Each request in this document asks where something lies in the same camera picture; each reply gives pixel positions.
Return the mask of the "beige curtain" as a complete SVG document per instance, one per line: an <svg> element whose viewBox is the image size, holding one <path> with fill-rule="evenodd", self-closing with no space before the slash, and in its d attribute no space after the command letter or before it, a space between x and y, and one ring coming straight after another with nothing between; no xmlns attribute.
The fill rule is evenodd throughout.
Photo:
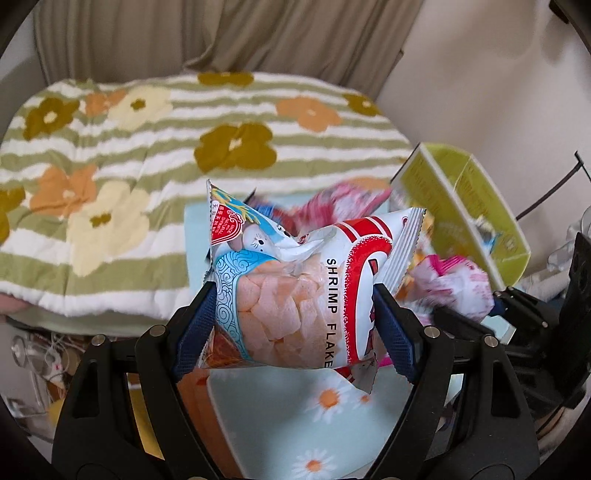
<svg viewBox="0 0 591 480"><path fill-rule="evenodd" d="M420 1L42 1L48 82L121 83L182 71L318 78L377 98Z"/></svg>

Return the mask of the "pink striped snack bag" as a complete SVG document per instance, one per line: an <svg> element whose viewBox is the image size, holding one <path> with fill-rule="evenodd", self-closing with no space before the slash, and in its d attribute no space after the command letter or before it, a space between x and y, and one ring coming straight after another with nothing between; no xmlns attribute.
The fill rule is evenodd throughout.
<svg viewBox="0 0 591 480"><path fill-rule="evenodd" d="M344 220L372 215L391 192L392 188L383 180L346 180L322 189L304 205L274 208L273 220L291 236L300 237Z"/></svg>

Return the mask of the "pink white snack bag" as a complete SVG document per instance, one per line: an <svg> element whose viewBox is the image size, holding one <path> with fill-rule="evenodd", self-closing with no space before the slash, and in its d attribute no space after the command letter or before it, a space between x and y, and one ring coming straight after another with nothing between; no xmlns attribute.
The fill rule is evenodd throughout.
<svg viewBox="0 0 591 480"><path fill-rule="evenodd" d="M410 284L403 303L427 313L435 307L481 322L495 302L489 276L476 263L462 256L441 259L426 256L408 274Z"/></svg>

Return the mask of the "shrimp flakes snack bag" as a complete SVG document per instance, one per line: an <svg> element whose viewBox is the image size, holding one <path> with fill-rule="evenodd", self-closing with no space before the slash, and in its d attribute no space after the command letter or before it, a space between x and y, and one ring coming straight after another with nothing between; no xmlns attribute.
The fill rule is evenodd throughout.
<svg viewBox="0 0 591 480"><path fill-rule="evenodd" d="M217 186L208 201L215 319L198 366L328 368L372 391L374 286L399 291L425 209L335 222L294 239Z"/></svg>

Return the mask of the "floral striped bed quilt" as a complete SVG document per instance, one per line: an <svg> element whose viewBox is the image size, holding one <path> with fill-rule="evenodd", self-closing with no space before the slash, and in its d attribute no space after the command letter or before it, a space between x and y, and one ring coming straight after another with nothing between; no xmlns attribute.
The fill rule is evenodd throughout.
<svg viewBox="0 0 591 480"><path fill-rule="evenodd" d="M391 178L411 143L368 97L317 79L199 73L62 80L28 99L1 143L1 291L67 317L165 319L189 295L186 252L233 197Z"/></svg>

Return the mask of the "green cardboard snack box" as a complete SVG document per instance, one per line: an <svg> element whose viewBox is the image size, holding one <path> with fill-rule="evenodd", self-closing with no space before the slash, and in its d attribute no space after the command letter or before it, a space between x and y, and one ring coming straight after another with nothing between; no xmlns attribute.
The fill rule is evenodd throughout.
<svg viewBox="0 0 591 480"><path fill-rule="evenodd" d="M420 143L391 180L389 207L425 208L433 218L430 246L460 255L488 273L491 287L517 285L531 250L515 215L477 158L441 143Z"/></svg>

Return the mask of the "light blue daisy tablecloth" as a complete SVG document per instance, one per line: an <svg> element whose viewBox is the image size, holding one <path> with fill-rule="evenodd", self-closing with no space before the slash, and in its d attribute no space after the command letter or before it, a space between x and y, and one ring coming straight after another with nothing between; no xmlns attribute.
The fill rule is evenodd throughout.
<svg viewBox="0 0 591 480"><path fill-rule="evenodd" d="M401 301L409 271L434 255L427 216L399 291L385 286ZM378 331L375 346L378 371L370 392L328 368L211 369L198 364L181 377L179 390L219 464L259 479L330 479L370 462L410 390ZM397 406L388 407L388 398Z"/></svg>

